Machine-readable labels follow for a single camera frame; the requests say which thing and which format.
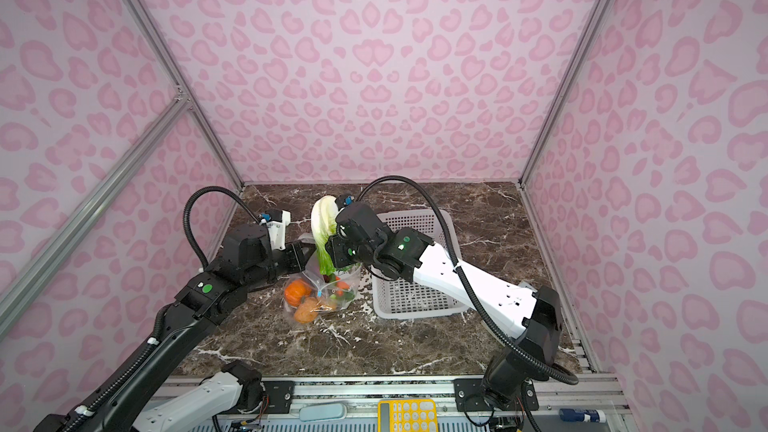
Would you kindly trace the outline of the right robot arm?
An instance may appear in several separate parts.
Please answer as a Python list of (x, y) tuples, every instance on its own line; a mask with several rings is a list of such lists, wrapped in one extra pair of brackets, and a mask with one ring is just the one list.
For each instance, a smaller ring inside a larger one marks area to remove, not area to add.
[(527, 396), (530, 380), (575, 385), (577, 377), (556, 364), (563, 330), (558, 293), (513, 285), (458, 258), (413, 228), (393, 230), (351, 197), (325, 196), (312, 209), (317, 248), (336, 269), (360, 265), (389, 280), (434, 289), (477, 311), (504, 350), (487, 366), (480, 385), (486, 405), (507, 409)]

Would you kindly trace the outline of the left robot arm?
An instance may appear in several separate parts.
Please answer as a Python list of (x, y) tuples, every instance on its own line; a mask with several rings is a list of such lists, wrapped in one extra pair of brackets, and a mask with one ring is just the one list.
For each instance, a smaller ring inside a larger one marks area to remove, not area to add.
[(219, 412), (256, 408), (261, 376), (242, 363), (194, 390), (190, 404), (171, 402), (167, 416), (146, 407), (185, 357), (250, 293), (304, 271), (315, 250), (312, 241), (273, 245), (265, 224), (237, 227), (224, 238), (218, 256), (157, 312), (143, 344), (83, 402), (65, 414), (47, 415), (37, 430), (184, 431)]

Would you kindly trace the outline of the green lettuce toy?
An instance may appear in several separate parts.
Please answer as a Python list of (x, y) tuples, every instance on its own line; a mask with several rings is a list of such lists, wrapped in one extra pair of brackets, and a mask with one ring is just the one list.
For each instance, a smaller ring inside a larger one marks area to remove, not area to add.
[(319, 272), (326, 276), (336, 273), (326, 245), (329, 243), (330, 237), (337, 231), (336, 216), (338, 212), (336, 198), (330, 195), (316, 201), (311, 211), (311, 232), (316, 245)]

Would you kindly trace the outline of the orange pumpkin toy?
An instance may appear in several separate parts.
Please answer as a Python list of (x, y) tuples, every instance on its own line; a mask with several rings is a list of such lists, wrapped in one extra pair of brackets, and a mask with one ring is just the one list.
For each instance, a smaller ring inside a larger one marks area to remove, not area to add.
[(313, 294), (313, 287), (304, 279), (296, 279), (289, 282), (283, 291), (285, 303), (293, 308), (298, 308), (302, 301)]

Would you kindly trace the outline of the clear zip top bag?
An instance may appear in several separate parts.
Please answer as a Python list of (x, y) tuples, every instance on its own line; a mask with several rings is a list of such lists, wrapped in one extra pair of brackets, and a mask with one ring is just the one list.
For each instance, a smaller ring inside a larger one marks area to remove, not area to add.
[[(315, 244), (314, 238), (310, 234), (304, 234), (298, 240), (311, 241)], [(283, 291), (285, 286), (293, 280), (304, 279), (313, 287), (313, 294), (310, 297), (317, 297), (320, 303), (322, 304), (322, 311), (320, 312), (320, 314), (316, 319), (318, 319), (323, 315), (342, 312), (345, 309), (349, 308), (352, 302), (358, 298), (360, 283), (362, 280), (362, 272), (363, 272), (362, 266), (359, 264), (353, 264), (353, 263), (347, 263), (347, 262), (343, 262), (340, 267), (337, 267), (334, 264), (334, 262), (333, 262), (333, 265), (336, 268), (336, 273), (334, 275), (326, 276), (326, 275), (322, 275), (319, 272), (318, 260), (316, 255), (316, 245), (315, 245), (315, 252), (312, 255), (312, 257), (309, 259), (309, 262), (307, 263), (305, 270), (298, 274), (288, 275), (287, 282), (282, 289), (282, 307), (284, 309), (285, 314), (289, 318), (291, 318), (295, 323), (298, 323), (293, 318), (293, 314), (296, 308), (288, 306), (283, 299)], [(343, 309), (336, 308), (333, 304), (330, 303), (330, 295), (335, 290), (338, 289), (336, 287), (336, 282), (339, 280), (347, 282), (350, 285), (349, 290), (353, 290), (356, 292), (356, 298), (349, 304), (348, 307)]]

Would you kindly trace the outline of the brown potato toy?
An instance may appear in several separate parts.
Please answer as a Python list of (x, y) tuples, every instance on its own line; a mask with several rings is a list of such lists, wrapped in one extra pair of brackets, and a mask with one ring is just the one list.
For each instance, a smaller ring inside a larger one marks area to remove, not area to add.
[(309, 324), (316, 320), (322, 311), (322, 304), (317, 297), (306, 297), (296, 308), (293, 318), (301, 324)]

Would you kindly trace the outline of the green cucumber toy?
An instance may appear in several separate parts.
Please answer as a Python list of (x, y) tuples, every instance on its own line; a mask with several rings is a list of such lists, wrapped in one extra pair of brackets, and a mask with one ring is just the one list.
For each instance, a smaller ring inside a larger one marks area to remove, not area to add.
[(330, 303), (336, 308), (346, 308), (356, 298), (353, 290), (337, 289), (330, 295)]

